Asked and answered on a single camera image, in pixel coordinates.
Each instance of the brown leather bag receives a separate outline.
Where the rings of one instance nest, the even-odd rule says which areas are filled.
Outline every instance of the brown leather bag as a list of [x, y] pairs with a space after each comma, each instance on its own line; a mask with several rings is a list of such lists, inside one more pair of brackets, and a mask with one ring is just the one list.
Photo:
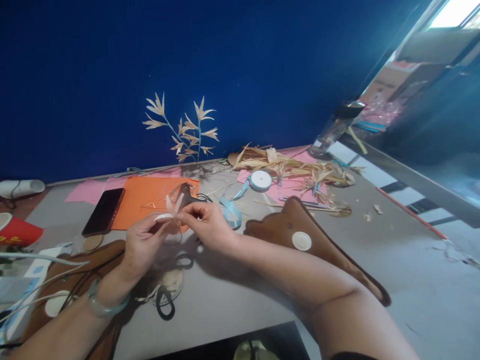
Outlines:
[[[125, 241], [116, 240], [107, 245], [99, 247], [97, 250], [90, 253], [81, 253], [75, 256], [62, 256], [63, 259], [69, 261], [78, 263], [90, 261], [90, 263], [82, 266], [81, 268], [72, 273], [66, 274], [65, 277], [59, 277], [58, 279], [45, 284], [40, 289], [38, 298], [53, 295], [60, 290], [67, 290], [71, 292], [74, 286], [78, 283], [78, 281], [90, 270], [110, 261], [105, 264], [105, 266], [95, 272], [103, 278], [106, 274], [108, 274], [120, 264], [124, 257], [124, 252]], [[51, 279], [54, 276], [70, 269], [72, 269], [72, 267], [69, 265], [64, 265], [58, 262], [53, 263], [48, 269], [46, 279]], [[74, 289], [74, 294], [79, 297], [85, 294], [95, 279], [97, 279], [96, 275], [94, 275], [93, 273], [89, 274], [89, 276], [85, 277], [85, 279], [76, 287], [76, 289]], [[30, 320], [25, 330], [25, 334], [22, 338], [23, 342], [27, 341], [30, 337], [33, 336], [33, 334], [35, 334], [43, 326], [48, 324], [50, 320], [52, 320], [52, 318], [45, 313], [45, 304], [47, 300], [48, 299], [44, 301], [39, 301], [35, 304], [35, 308], [31, 313]], [[91, 349], [90, 353], [86, 357], [87, 359], [104, 360], [113, 357], [113, 350], [115, 349], [121, 330], [119, 315], [120, 314], [116, 315], [112, 319], [108, 327], [105, 329], [103, 334], [100, 336], [96, 344]]]
[[292, 249], [296, 249], [292, 243], [292, 235], [296, 232], [310, 236], [312, 244], [307, 253], [350, 274], [370, 290], [383, 306], [392, 303], [387, 290], [333, 242], [298, 197], [288, 198], [281, 212], [267, 215], [262, 221], [249, 220], [245, 225], [246, 235]]

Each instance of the blue wall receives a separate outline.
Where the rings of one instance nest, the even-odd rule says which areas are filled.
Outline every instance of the blue wall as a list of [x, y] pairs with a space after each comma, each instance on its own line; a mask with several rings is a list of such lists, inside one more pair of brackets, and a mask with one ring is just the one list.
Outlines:
[[145, 98], [163, 91], [171, 122], [194, 118], [203, 95], [217, 110], [214, 157], [310, 143], [418, 2], [2, 1], [0, 176], [175, 164], [170, 130], [142, 124]]

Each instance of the red cup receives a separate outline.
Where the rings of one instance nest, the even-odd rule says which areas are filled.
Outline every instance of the red cup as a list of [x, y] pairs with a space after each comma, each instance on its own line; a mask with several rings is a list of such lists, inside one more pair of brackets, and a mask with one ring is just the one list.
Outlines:
[[36, 242], [43, 233], [42, 228], [20, 220], [8, 212], [0, 213], [0, 245], [27, 247]]

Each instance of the person's left hand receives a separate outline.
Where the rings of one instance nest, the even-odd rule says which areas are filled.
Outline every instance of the person's left hand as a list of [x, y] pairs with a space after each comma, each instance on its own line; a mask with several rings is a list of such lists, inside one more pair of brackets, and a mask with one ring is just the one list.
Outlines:
[[152, 267], [167, 235], [179, 231], [177, 222], [172, 218], [154, 221], [160, 214], [152, 212], [126, 232], [125, 255], [120, 266], [128, 281], [138, 282]]

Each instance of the water bottle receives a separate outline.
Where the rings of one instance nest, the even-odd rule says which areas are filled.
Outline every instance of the water bottle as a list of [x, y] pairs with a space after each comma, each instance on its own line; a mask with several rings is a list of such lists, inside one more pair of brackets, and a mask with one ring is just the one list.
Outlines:
[[330, 116], [325, 128], [308, 149], [310, 156], [318, 159], [325, 155], [330, 146], [342, 136], [364, 108], [365, 104], [363, 102], [343, 101]]

